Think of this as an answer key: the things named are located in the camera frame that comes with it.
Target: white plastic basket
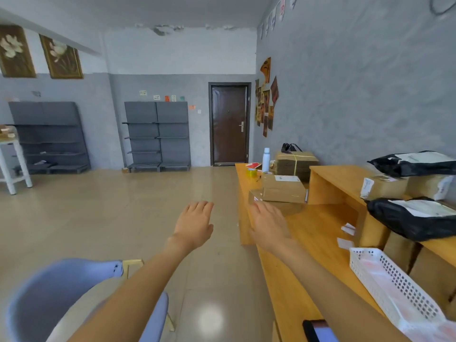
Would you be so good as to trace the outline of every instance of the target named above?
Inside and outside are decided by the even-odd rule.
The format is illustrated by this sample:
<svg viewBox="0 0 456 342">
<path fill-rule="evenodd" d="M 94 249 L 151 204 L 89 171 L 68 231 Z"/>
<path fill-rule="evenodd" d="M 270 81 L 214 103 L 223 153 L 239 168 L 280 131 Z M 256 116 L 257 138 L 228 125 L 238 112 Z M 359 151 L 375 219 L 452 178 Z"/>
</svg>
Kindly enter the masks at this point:
<svg viewBox="0 0 456 342">
<path fill-rule="evenodd" d="M 436 302 L 378 248 L 350 248 L 350 268 L 402 332 L 446 322 Z"/>
</svg>

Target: framed flower painting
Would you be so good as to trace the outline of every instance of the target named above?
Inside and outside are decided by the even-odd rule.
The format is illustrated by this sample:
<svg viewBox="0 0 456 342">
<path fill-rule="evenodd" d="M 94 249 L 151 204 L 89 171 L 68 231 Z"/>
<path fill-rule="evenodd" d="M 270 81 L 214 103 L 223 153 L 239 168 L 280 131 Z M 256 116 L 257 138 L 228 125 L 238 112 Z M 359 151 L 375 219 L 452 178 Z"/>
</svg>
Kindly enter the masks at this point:
<svg viewBox="0 0 456 342">
<path fill-rule="evenodd" d="M 36 78 L 24 29 L 0 25 L 0 68 L 7 78 Z"/>
<path fill-rule="evenodd" d="M 40 39 L 52 79 L 84 78 L 76 49 L 42 34 Z"/>
</svg>

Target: ceiling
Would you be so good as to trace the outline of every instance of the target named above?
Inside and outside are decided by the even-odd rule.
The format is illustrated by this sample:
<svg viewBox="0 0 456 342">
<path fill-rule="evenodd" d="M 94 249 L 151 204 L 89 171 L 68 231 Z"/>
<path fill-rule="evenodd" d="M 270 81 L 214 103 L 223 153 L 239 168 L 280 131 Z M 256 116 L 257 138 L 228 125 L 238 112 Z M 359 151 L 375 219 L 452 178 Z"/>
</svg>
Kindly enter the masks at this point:
<svg viewBox="0 0 456 342">
<path fill-rule="evenodd" d="M 49 0 L 62 9 L 94 17 L 102 27 L 141 24 L 256 28 L 271 0 Z"/>
</svg>

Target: black plastic package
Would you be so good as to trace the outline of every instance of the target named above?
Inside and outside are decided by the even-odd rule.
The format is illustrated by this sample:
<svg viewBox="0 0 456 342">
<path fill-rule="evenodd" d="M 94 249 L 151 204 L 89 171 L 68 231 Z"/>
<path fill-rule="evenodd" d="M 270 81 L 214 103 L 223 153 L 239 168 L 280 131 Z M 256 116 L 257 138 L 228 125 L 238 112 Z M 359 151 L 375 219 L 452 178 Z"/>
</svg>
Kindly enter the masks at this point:
<svg viewBox="0 0 456 342">
<path fill-rule="evenodd" d="M 456 175 L 456 160 L 436 151 L 391 154 L 368 161 L 391 177 Z"/>
<path fill-rule="evenodd" d="M 392 203 L 400 199 L 379 198 L 367 202 L 368 212 L 388 229 L 412 241 L 447 238 L 456 235 L 456 215 L 417 217 L 405 207 Z M 427 197 L 411 200 L 434 201 Z"/>
</svg>

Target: paper slip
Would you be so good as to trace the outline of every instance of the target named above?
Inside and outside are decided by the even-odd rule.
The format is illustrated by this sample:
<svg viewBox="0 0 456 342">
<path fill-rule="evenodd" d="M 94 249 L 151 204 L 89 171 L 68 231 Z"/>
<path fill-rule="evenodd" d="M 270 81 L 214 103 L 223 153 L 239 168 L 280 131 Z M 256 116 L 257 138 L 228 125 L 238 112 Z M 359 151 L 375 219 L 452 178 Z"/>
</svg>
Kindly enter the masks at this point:
<svg viewBox="0 0 456 342">
<path fill-rule="evenodd" d="M 342 226 L 341 229 L 342 229 L 344 232 L 346 232 L 346 233 L 348 233 L 348 234 L 350 234 L 350 235 L 355 235 L 355 230 L 354 230 L 354 229 L 351 229 L 351 228 L 345 227 L 345 226 Z"/>
<path fill-rule="evenodd" d="M 350 247 L 355 247 L 353 241 L 341 239 L 340 237 L 337 238 L 337 243 L 339 247 L 343 249 L 350 249 Z"/>
<path fill-rule="evenodd" d="M 356 230 L 355 226 L 352 226 L 350 223 L 346 223 L 344 227 L 347 227 L 347 228 L 350 228 L 350 229 L 353 229 L 353 230 Z"/>
</svg>

